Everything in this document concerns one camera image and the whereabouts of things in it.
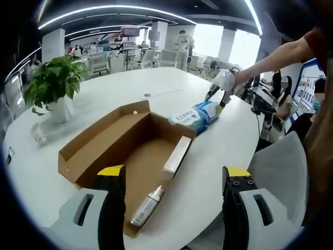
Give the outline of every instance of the green leaves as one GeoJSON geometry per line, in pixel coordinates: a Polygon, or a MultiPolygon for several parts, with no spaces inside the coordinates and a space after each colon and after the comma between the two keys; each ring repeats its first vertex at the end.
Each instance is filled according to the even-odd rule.
{"type": "MultiPolygon", "coordinates": [[[[49,110],[47,104],[57,102],[67,95],[73,99],[80,91],[81,77],[87,73],[86,64],[75,62],[70,55],[54,58],[40,66],[32,76],[31,84],[24,91],[27,106],[37,106],[49,110]]],[[[33,107],[32,112],[43,115],[33,107]]]]}

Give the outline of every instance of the blue and white package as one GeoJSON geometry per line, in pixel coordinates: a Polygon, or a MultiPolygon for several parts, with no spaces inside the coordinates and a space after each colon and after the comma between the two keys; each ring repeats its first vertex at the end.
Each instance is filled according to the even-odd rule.
{"type": "Polygon", "coordinates": [[[205,101],[180,114],[170,116],[169,122],[171,124],[179,123],[201,133],[219,117],[222,109],[219,103],[205,101]]]}

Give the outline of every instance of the open cardboard box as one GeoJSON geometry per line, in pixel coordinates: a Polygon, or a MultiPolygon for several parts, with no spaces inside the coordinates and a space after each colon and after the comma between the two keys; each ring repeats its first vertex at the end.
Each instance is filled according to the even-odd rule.
{"type": "Polygon", "coordinates": [[[196,133],[150,112],[148,101],[132,103],[104,116],[61,149],[58,170],[72,183],[91,188],[99,171],[124,164],[124,233],[134,238],[139,228],[130,219],[150,192],[170,185],[163,167],[182,136],[193,141],[196,133]]]}

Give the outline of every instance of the table surface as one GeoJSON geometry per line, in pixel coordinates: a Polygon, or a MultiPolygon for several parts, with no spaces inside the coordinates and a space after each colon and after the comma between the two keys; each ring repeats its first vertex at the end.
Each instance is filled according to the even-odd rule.
{"type": "MultiPolygon", "coordinates": [[[[62,125],[50,123],[49,114],[24,112],[9,127],[4,151],[9,146],[15,151],[8,173],[32,220],[39,227],[51,226],[61,205],[77,192],[58,173],[58,151],[85,128],[121,105],[145,99],[145,93],[151,94],[151,110],[167,117],[202,102],[210,85],[175,68],[134,70],[82,82],[74,96],[74,117],[62,125]],[[30,135],[36,122],[48,137],[44,146],[30,135]]],[[[221,96],[222,91],[212,100],[221,96]]],[[[124,236],[126,250],[179,250],[199,235],[222,210],[222,167],[248,168],[264,116],[258,118],[249,104],[233,96],[219,119],[193,142],[144,231],[136,239],[124,236]]]]}
{"type": "Polygon", "coordinates": [[[262,87],[262,86],[258,86],[256,90],[254,90],[255,94],[257,96],[259,96],[260,98],[262,98],[265,102],[267,102],[270,106],[273,105],[274,100],[263,91],[263,89],[267,90],[266,88],[262,87]]]}

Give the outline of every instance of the potted plant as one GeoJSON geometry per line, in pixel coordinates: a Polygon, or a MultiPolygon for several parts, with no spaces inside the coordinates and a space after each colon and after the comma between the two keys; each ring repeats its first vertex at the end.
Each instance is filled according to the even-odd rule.
{"type": "Polygon", "coordinates": [[[50,111],[57,123],[68,121],[73,115],[72,100],[80,91],[80,82],[87,73],[86,65],[74,62],[70,55],[54,58],[41,65],[24,91],[24,100],[32,112],[41,116],[36,107],[50,111]]]}

